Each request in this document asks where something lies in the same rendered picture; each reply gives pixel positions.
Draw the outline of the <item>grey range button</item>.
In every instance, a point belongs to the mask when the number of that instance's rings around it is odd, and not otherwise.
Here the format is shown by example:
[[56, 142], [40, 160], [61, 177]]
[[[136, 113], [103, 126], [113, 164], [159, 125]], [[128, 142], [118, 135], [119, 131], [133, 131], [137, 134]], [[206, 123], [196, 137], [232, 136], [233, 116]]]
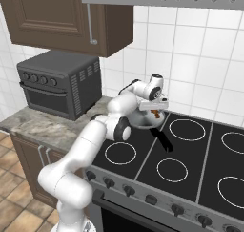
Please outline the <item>grey range button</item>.
[[145, 202], [149, 203], [151, 205], [156, 205], [157, 204], [157, 198], [153, 195], [147, 195], [145, 198]]

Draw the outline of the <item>toaster oven door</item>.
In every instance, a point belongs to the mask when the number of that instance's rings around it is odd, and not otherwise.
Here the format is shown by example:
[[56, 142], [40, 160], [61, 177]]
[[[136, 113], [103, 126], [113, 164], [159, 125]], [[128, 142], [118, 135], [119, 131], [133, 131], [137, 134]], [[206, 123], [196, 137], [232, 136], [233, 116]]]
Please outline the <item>toaster oven door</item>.
[[25, 90], [24, 92], [28, 101], [28, 105], [33, 109], [60, 114], [61, 116], [67, 116], [69, 114], [68, 96], [54, 97], [48, 95], [32, 94]]

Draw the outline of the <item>steel oven door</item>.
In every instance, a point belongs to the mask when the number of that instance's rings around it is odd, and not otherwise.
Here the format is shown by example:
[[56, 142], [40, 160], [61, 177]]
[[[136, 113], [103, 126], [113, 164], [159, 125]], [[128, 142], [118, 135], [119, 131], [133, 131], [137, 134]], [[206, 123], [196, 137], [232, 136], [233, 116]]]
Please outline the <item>steel oven door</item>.
[[153, 231], [144, 225], [116, 215], [93, 201], [89, 209], [91, 221], [97, 232], [166, 232], [164, 230]]

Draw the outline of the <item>black toaster oven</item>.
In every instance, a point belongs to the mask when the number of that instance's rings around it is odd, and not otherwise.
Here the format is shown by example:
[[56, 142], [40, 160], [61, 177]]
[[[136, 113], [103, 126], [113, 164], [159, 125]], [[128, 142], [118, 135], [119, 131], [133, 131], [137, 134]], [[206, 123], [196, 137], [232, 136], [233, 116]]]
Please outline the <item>black toaster oven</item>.
[[[67, 116], [41, 112], [76, 121], [102, 97], [101, 71], [97, 56], [48, 51], [19, 62], [17, 72], [20, 82], [27, 86], [68, 94]], [[30, 79], [24, 80], [23, 73], [29, 74]], [[32, 74], [38, 76], [38, 82], [31, 81]], [[47, 84], [40, 83], [41, 76], [47, 78]], [[57, 81], [56, 86], [50, 84], [51, 78]]]

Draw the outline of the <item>steel range with black hob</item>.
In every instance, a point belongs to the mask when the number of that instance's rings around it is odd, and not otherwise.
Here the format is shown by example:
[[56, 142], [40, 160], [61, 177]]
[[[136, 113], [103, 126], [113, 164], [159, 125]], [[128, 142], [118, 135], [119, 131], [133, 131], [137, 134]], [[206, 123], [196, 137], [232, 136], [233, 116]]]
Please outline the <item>steel range with black hob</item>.
[[[125, 142], [105, 141], [87, 169], [96, 174], [93, 190], [173, 232], [225, 232], [227, 225], [244, 232], [244, 129], [168, 112], [161, 131], [173, 145], [169, 153], [150, 130], [135, 129]], [[157, 204], [146, 203], [147, 195]], [[176, 217], [173, 204], [184, 214]], [[213, 223], [203, 228], [200, 215]]]

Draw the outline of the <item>brown wall cupboard door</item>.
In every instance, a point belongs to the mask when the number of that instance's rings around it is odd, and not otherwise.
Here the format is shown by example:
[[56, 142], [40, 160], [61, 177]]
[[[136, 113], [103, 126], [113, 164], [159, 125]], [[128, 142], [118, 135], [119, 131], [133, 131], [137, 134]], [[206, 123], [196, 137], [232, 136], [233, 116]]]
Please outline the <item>brown wall cupboard door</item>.
[[91, 7], [90, 43], [87, 4], [82, 0], [0, 0], [11, 42], [73, 53], [101, 54], [97, 13]]

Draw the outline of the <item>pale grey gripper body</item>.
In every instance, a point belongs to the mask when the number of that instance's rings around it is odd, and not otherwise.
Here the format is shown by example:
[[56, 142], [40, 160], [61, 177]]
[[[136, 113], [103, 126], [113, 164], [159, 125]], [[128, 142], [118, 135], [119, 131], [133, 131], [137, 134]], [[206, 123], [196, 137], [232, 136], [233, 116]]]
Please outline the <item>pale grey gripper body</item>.
[[169, 107], [167, 101], [160, 102], [151, 102], [151, 101], [141, 101], [138, 108], [140, 111], [149, 111], [149, 110], [163, 110]]

